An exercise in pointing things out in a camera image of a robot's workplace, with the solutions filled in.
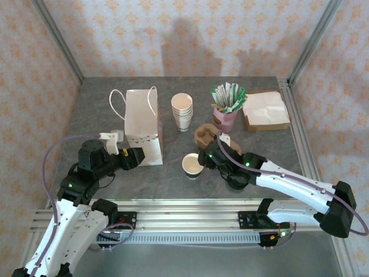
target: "white paper bag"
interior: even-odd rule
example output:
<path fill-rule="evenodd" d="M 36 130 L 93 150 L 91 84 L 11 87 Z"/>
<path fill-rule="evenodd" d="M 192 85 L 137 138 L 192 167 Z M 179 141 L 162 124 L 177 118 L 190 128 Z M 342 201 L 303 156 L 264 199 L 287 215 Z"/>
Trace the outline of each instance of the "white paper bag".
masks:
<path fill-rule="evenodd" d="M 163 127 L 157 91 L 130 89 L 126 95 L 125 134 L 131 147 L 142 147 L 145 159 L 140 166 L 163 164 Z"/>

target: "wall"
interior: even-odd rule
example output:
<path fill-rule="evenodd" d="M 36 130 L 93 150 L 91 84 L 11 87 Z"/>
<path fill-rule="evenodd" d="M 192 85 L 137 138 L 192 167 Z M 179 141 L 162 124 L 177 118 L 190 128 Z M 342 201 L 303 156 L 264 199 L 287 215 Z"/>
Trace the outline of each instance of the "wall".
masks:
<path fill-rule="evenodd" d="M 0 0 L 0 275 L 11 276 L 35 209 L 40 168 L 68 129 L 80 86 L 29 0 Z M 61 149 L 46 165 L 51 184 Z"/>
<path fill-rule="evenodd" d="M 351 184 L 369 224 L 369 6 L 343 1 L 293 88 L 325 181 Z M 362 230 L 357 221 L 354 229 Z M 369 275 L 368 237 L 350 235 Z"/>
<path fill-rule="evenodd" d="M 88 77 L 287 77 L 328 0 L 45 2 Z"/>

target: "stack of paper cups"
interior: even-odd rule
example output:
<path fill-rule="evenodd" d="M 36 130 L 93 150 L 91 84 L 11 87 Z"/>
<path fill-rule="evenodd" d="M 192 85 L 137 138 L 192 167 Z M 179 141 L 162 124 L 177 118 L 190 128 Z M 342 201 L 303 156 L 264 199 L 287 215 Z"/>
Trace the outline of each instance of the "stack of paper cups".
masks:
<path fill-rule="evenodd" d="M 172 97 L 172 109 L 178 130 L 185 132 L 190 129 L 193 115 L 192 98 L 186 93 L 179 93 Z"/>

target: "marble tabletop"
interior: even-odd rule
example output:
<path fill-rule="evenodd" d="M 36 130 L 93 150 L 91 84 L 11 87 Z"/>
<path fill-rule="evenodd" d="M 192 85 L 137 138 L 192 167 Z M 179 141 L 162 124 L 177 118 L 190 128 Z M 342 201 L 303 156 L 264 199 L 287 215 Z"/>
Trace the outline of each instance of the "marble tabletop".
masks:
<path fill-rule="evenodd" d="M 287 198 L 274 190 L 248 185 L 242 191 L 228 188 L 216 170 L 204 169 L 199 178 L 189 180 L 182 170 L 182 158 L 197 152 L 194 132 L 204 123 L 211 123 L 212 96 L 210 89 L 224 82 L 238 83 L 247 90 L 279 89 L 275 77 L 90 77 L 86 78 L 71 119 L 68 135 L 109 132 L 124 129 L 121 120 L 110 108 L 108 97 L 114 88 L 124 94 L 128 89 L 149 89 L 155 85 L 163 120 L 164 165 L 137 167 L 134 170 L 116 172 L 114 182 L 100 189 L 94 198 L 105 199 L 260 199 Z M 185 92 L 193 98 L 194 115 L 191 128 L 180 132 L 171 111 L 171 98 Z M 125 114 L 122 98 L 118 93 L 112 97 L 114 107 Z M 233 130 L 229 133 L 243 152 L 254 152 L 277 163 L 285 169 L 301 174 L 295 145 L 290 129 L 248 132 L 242 113 L 237 115 Z M 78 161 L 78 150 L 84 139 L 67 141 L 59 162 L 52 193 L 56 196 L 60 181 L 68 169 Z M 111 178 L 100 181 L 100 186 L 108 184 Z"/>

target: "white napkin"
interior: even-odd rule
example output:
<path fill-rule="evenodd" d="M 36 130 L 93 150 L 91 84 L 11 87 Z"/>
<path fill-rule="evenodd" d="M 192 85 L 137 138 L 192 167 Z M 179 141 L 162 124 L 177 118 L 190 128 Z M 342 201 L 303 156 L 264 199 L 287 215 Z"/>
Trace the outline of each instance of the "white napkin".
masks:
<path fill-rule="evenodd" d="M 250 125 L 272 125 L 289 123 L 286 105 L 277 91 L 247 94 L 243 103 L 243 114 Z"/>

